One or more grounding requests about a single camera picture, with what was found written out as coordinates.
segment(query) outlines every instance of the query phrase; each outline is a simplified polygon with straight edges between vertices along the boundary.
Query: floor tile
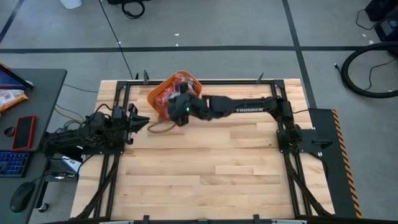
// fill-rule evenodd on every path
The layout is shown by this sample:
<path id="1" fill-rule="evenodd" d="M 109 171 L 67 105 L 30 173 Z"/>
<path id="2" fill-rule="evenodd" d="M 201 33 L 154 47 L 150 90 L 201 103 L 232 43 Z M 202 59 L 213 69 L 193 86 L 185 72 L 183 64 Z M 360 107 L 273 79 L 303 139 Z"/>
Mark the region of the floor tile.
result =
<path id="1" fill-rule="evenodd" d="M 10 17 L 12 11 L 17 5 L 18 0 L 3 0 L 0 1 L 0 32 L 2 31 L 4 25 L 8 18 Z"/>
<path id="2" fill-rule="evenodd" d="M 300 78 L 295 52 L 211 51 L 125 53 L 134 71 L 167 78 L 178 70 L 196 78 Z"/>
<path id="3" fill-rule="evenodd" d="M 49 209 L 40 213 L 33 210 L 29 224 L 67 221 L 75 198 L 77 183 L 52 182 L 47 186 L 43 202 L 50 205 Z"/>
<path id="4" fill-rule="evenodd" d="M 289 0 L 301 46 L 357 46 L 380 42 L 374 30 L 355 24 L 357 12 L 369 0 Z M 361 12 L 358 21 L 371 27 L 368 15 Z"/>
<path id="5" fill-rule="evenodd" d="M 12 68 L 64 68 L 65 83 L 98 91 L 101 80 L 131 79 L 120 53 L 95 54 L 0 54 L 0 61 Z M 96 93 L 87 93 L 64 86 L 57 103 L 83 117 L 95 110 Z M 67 115 L 74 114 L 60 110 Z M 69 119 L 53 112 L 48 131 L 62 127 Z"/>
<path id="6" fill-rule="evenodd" d="M 398 219 L 395 208 L 398 196 L 396 170 L 398 156 L 396 119 L 398 98 L 363 98 L 347 90 L 340 75 L 333 67 L 342 64 L 351 52 L 304 52 L 305 63 L 319 108 L 333 108 L 339 114 L 355 187 L 364 218 Z M 373 65 L 391 59 L 385 52 L 377 52 L 379 58 L 364 55 L 350 67 L 353 81 L 367 86 L 369 69 Z M 394 63 L 374 70 L 374 85 L 379 88 L 394 82 L 398 64 Z"/>
<path id="7" fill-rule="evenodd" d="M 98 1 L 93 0 L 72 10 L 60 1 L 25 1 L 2 42 L 3 48 L 15 49 L 117 46 Z"/>
<path id="8" fill-rule="evenodd" d="M 292 45 L 280 0 L 156 0 L 144 4 L 146 12 L 136 20 L 124 17 L 116 6 L 106 8 L 124 47 Z"/>

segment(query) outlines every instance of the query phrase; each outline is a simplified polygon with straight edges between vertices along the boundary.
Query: laptop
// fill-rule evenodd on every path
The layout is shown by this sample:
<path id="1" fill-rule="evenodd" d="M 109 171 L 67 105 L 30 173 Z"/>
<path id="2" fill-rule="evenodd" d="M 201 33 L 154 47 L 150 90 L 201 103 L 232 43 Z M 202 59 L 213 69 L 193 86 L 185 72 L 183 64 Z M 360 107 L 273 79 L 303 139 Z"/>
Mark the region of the laptop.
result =
<path id="1" fill-rule="evenodd" d="M 3 90 L 25 90 L 33 89 L 33 85 L 0 64 L 0 89 Z"/>

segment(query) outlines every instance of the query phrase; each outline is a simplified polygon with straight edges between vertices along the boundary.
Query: gray desk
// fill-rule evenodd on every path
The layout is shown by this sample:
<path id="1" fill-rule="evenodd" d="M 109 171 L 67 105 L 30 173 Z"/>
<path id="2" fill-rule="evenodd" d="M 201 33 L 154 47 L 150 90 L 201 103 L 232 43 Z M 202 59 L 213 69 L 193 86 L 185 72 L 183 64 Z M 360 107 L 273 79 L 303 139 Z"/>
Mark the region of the gray desk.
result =
<path id="1" fill-rule="evenodd" d="M 35 88 L 27 92 L 29 101 L 24 101 L 2 114 L 0 118 L 0 148 L 1 150 L 10 150 L 12 146 L 12 138 L 6 137 L 3 129 L 15 126 L 17 118 L 20 116 L 34 114 L 37 116 L 37 121 L 32 151 L 38 150 L 40 139 L 49 124 L 67 71 L 62 69 L 13 69 L 12 71 L 20 77 L 32 81 Z M 48 162 L 44 154 L 35 152 L 24 178 L 0 178 L 0 223 L 27 223 L 29 221 L 39 192 L 41 192 L 43 180 L 36 180 L 33 196 L 27 208 L 20 214 L 13 214 L 10 211 L 9 202 L 18 186 L 23 182 L 40 177 L 47 169 L 47 165 Z"/>
<path id="2" fill-rule="evenodd" d="M 67 71 L 63 69 L 12 69 L 12 71 L 21 78 L 31 81 L 34 89 L 26 90 L 29 100 L 1 114 L 0 151 L 8 151 L 12 147 L 12 138 L 7 137 L 4 131 L 9 127 L 15 127 L 17 119 L 27 115 L 36 115 L 32 147 L 29 149 L 29 151 L 36 151 L 49 125 Z"/>

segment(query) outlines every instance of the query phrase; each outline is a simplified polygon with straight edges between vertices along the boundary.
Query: snack bag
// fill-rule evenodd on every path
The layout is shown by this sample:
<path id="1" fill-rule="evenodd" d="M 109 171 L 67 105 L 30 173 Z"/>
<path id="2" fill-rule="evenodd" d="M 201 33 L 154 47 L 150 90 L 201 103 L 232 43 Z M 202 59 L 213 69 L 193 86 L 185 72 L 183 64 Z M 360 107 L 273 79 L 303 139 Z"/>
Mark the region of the snack bag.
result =
<path id="1" fill-rule="evenodd" d="M 28 99 L 23 90 L 0 90 L 0 113 Z"/>
<path id="2" fill-rule="evenodd" d="M 179 93 L 175 92 L 175 86 L 181 82 L 187 82 L 188 83 L 188 93 L 196 95 L 195 90 L 193 89 L 193 79 L 190 77 L 186 77 L 185 75 L 181 74 L 176 74 L 173 82 L 166 88 L 164 89 L 159 95 L 155 97 L 155 102 L 156 105 L 163 108 L 163 110 L 166 112 L 166 107 L 167 107 L 167 102 L 169 102 L 169 98 L 171 96 L 178 95 Z"/>

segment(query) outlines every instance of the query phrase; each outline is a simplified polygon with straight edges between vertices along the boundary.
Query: desk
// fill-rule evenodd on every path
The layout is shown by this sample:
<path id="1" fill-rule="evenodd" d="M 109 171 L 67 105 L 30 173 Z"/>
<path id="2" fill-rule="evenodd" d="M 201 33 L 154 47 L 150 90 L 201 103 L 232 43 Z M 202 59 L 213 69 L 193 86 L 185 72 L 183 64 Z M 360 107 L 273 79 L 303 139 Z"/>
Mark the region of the desk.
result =
<path id="1" fill-rule="evenodd" d="M 12 69 L 12 71 L 21 78 L 31 81 L 34 89 L 26 90 L 29 100 L 25 100 L 1 114 L 0 151 L 8 151 L 12 147 L 12 138 L 4 135 L 4 130 L 15 127 L 19 117 L 33 114 L 36 115 L 36 122 L 32 147 L 28 151 L 36 151 L 49 125 L 67 71 L 64 69 Z"/>
<path id="2" fill-rule="evenodd" d="M 35 88 L 27 91 L 29 100 L 15 105 L 2 114 L 0 118 L 0 147 L 1 150 L 11 150 L 12 138 L 6 137 L 3 132 L 9 126 L 15 126 L 20 116 L 34 114 L 37 116 L 35 125 L 32 150 L 39 149 L 39 142 L 50 122 L 52 111 L 57 102 L 67 71 L 62 69 L 13 69 L 15 74 L 30 80 Z M 1 178 L 0 179 L 0 219 L 1 223 L 27 223 L 32 210 L 36 206 L 41 183 L 37 180 L 33 196 L 27 208 L 20 214 L 11 213 L 9 207 L 10 199 L 14 191 L 24 182 L 40 177 L 47 168 L 47 159 L 41 152 L 34 152 L 29 168 L 24 178 Z"/>
<path id="3" fill-rule="evenodd" d="M 101 82 L 97 106 L 112 107 L 116 82 Z M 284 83 L 293 111 L 307 109 L 300 80 Z M 129 102 L 137 106 L 139 115 L 150 117 L 151 123 L 157 114 L 146 96 L 153 88 L 133 86 L 129 92 Z M 202 93 L 231 98 L 272 95 L 264 85 L 203 85 Z M 307 111 L 295 114 L 295 121 L 302 128 L 312 127 Z M 142 220 L 143 215 L 150 215 L 151 220 L 224 220 L 252 219 L 253 214 L 294 218 L 276 129 L 277 123 L 267 113 L 232 114 L 210 122 L 190 118 L 189 125 L 164 134 L 143 128 L 120 158 L 111 219 Z M 301 160 L 308 188 L 333 213 L 322 163 L 308 154 L 302 154 Z M 96 192 L 102 161 L 103 156 L 94 156 L 81 168 L 71 217 Z M 297 193 L 303 213 L 302 197 L 299 190 Z"/>

